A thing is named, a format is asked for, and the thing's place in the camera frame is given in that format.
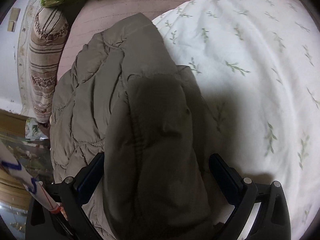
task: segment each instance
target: pink mattress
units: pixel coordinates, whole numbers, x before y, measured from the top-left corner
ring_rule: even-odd
[[[185,1],[189,0],[88,0],[71,28],[59,63],[58,80],[71,68],[76,55],[93,34],[138,12],[153,20]]]

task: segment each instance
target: pillow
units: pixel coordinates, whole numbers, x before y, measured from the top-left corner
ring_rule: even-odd
[[[35,16],[29,44],[32,105],[38,122],[51,115],[57,69],[67,40],[68,23],[56,8],[41,8]]]
[[[88,0],[70,30],[58,68],[58,80],[71,68],[76,55],[93,34],[139,12],[153,20],[185,1],[189,0]]]

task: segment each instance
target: brown striped fabric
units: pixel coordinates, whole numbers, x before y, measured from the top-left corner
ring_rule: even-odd
[[[57,70],[67,41],[68,23],[56,8],[36,14],[29,44],[32,105],[38,122],[49,121]]]

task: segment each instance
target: white wall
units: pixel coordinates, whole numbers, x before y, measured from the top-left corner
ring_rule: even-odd
[[[16,56],[22,18],[28,2],[16,0],[13,5],[21,9],[14,32],[7,31],[11,10],[0,24],[0,109],[16,114],[22,111]]]

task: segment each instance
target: white blanket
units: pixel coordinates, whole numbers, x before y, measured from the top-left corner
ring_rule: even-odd
[[[320,33],[311,17],[298,0],[191,0],[153,22],[175,63],[194,71],[214,128],[208,152],[255,182],[280,181],[298,240],[320,207]],[[213,221],[225,222],[233,207],[207,187]]]

